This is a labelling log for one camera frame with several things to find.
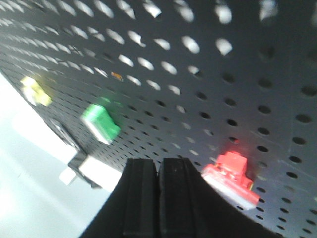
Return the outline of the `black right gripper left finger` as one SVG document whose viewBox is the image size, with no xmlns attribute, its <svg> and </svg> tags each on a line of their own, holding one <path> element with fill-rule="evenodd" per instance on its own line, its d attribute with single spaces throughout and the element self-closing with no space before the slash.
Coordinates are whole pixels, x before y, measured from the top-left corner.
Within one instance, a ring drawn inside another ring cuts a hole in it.
<svg viewBox="0 0 317 238">
<path fill-rule="evenodd" d="M 155 164 L 128 159 L 115 189 L 83 238 L 157 238 L 159 185 Z"/>
</svg>

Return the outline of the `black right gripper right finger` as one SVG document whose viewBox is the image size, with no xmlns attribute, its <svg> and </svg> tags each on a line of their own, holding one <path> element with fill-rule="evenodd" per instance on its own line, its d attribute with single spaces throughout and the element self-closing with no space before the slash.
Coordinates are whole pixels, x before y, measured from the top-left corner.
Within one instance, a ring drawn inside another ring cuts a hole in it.
<svg viewBox="0 0 317 238">
<path fill-rule="evenodd" d="M 187 158 L 164 158 L 159 169 L 162 238 L 276 238 L 211 188 Z"/>
</svg>

